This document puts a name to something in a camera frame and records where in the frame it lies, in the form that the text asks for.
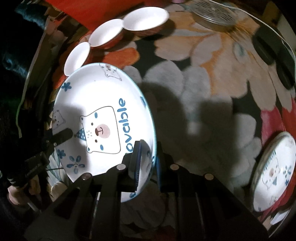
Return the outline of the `person left hand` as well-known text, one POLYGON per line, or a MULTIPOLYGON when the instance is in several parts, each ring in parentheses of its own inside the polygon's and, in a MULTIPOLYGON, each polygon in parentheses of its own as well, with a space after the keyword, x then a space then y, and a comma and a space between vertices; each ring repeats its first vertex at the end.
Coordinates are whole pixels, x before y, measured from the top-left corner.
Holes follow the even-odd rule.
POLYGON ((36 175, 23 187, 10 186, 8 198, 13 205, 23 206, 30 202, 30 198, 40 193, 39 178, 36 175))

